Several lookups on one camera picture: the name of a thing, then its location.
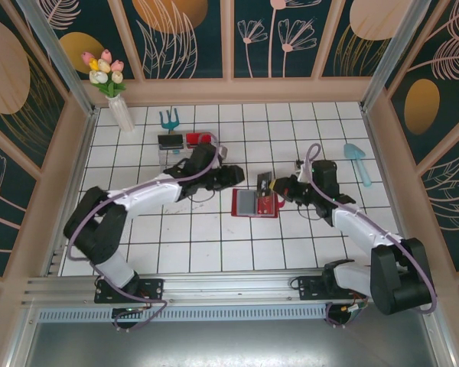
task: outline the light blue trowel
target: light blue trowel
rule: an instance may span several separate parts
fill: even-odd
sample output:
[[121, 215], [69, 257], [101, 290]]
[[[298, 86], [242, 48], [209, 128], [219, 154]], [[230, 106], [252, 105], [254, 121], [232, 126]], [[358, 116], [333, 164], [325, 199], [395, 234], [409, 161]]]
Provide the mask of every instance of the light blue trowel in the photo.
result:
[[343, 146], [343, 154], [346, 159], [351, 159], [356, 162], [363, 185], [369, 187], [372, 183], [370, 182], [370, 177], [364, 167], [364, 163], [362, 163], [362, 158], [364, 158], [366, 154], [359, 147], [350, 143]]

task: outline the dark green wallpaper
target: dark green wallpaper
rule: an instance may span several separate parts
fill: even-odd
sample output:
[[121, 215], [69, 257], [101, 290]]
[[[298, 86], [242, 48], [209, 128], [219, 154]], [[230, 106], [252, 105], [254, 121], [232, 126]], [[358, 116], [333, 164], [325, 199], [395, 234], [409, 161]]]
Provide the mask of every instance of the dark green wallpaper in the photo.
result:
[[[14, 4], [24, 17], [15, 0]], [[89, 51], [95, 57], [100, 57], [104, 48], [111, 52], [114, 60], [124, 62], [124, 79], [133, 79], [131, 66], [107, 0], [41, 0], [38, 4], [60, 39], [80, 79], [89, 79], [89, 69], [83, 65], [81, 53]]]
[[223, 77], [220, 0], [122, 4], [146, 79]]
[[0, 149], [0, 277], [24, 219], [36, 180]]
[[389, 86], [391, 85], [392, 81], [396, 78], [396, 74], [399, 71], [399, 68], [402, 66], [403, 60], [406, 58], [406, 56], [410, 53], [412, 50], [413, 46], [415, 45], [416, 40], [418, 39], [418, 36], [422, 32], [425, 23], [427, 23], [428, 19], [431, 16], [431, 13], [435, 10], [435, 7], [438, 4], [438, 0], [431, 0], [430, 5], [428, 6], [428, 10], [425, 14], [425, 16], [422, 19], [422, 22], [416, 28], [415, 34], [413, 34], [412, 40], [410, 41], [409, 45], [407, 46], [405, 52], [403, 52], [402, 56], [399, 58], [398, 63], [396, 64], [394, 70], [391, 72], [391, 75], [389, 76], [388, 80], [386, 81], [386, 88], [388, 89]]
[[353, 0], [346, 0], [322, 76], [372, 76], [390, 39], [368, 41], [350, 26]]
[[64, 100], [0, 6], [0, 131], [41, 167]]
[[311, 76], [329, 10], [327, 0], [287, 2], [283, 9], [267, 1], [236, 0], [235, 77]]
[[452, 262], [459, 271], [459, 142], [422, 176]]
[[417, 163], [459, 122], [459, 0], [442, 14], [391, 102]]

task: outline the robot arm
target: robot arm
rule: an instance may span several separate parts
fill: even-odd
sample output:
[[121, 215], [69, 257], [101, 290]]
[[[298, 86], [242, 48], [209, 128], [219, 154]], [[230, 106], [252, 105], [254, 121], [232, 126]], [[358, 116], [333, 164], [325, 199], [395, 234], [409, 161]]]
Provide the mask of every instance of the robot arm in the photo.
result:
[[[126, 263], [118, 250], [125, 221], [146, 213], [152, 207], [183, 200], [194, 195], [200, 188], [221, 191], [245, 180], [241, 167], [222, 165], [226, 149], [220, 147], [219, 159], [206, 174], [194, 180], [162, 183], [165, 179], [194, 176], [210, 164], [215, 153], [216, 148], [213, 145], [200, 144], [193, 150], [190, 158], [183, 159], [151, 180], [152, 185], [145, 185], [144, 189], [114, 200], [97, 213], [99, 217], [92, 218], [81, 229], [75, 240], [75, 246], [116, 287], [128, 294], [140, 296], [139, 276]], [[101, 202], [120, 193], [131, 192], [130, 189], [111, 191], [104, 191], [98, 187], [89, 189], [65, 225], [64, 235], [71, 239], [83, 219]]]
[[[360, 211], [352, 198], [340, 194], [337, 165], [333, 161], [314, 161], [312, 172], [314, 183], [329, 197], [347, 204], [355, 213]], [[328, 202], [309, 183], [301, 182], [295, 175], [273, 181], [271, 188], [289, 202], [314, 205], [319, 217], [348, 235], [365, 253], [370, 254], [370, 267], [351, 260], [326, 264], [322, 278], [330, 293], [339, 287], [365, 294], [374, 300], [384, 314], [431, 302], [429, 290], [412, 263], [369, 223]], [[392, 237], [410, 252], [431, 281], [423, 244], [417, 239], [403, 239], [398, 235]]]

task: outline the yellow tulip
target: yellow tulip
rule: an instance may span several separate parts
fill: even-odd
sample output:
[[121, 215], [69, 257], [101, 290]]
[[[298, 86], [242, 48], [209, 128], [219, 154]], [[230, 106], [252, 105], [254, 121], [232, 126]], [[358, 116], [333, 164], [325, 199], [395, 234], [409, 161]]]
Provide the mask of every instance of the yellow tulip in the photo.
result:
[[99, 70], [103, 71], [104, 73], [110, 72], [110, 65], [104, 59], [99, 59], [99, 61], [97, 61], [97, 66], [99, 67]]
[[96, 59], [90, 59], [89, 67], [92, 70], [99, 71], [99, 64]]

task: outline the white tulip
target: white tulip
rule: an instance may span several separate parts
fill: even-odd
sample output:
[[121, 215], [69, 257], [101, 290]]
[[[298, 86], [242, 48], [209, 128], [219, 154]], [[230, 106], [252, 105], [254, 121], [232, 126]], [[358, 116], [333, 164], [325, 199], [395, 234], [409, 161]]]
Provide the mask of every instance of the white tulip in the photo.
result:
[[122, 73], [120, 71], [114, 71], [112, 73], [112, 81], [115, 83], [115, 84], [120, 84], [122, 83], [122, 79], [123, 79], [123, 76], [122, 76]]
[[96, 71], [95, 70], [91, 70], [90, 73], [89, 73], [89, 79], [90, 79], [90, 82], [92, 84], [99, 84], [99, 81], [97, 79], [95, 79], [95, 73]]
[[95, 76], [95, 79], [97, 79], [99, 83], [105, 83], [107, 82], [107, 80], [109, 80], [109, 77], [103, 71], [96, 71], [94, 76]]

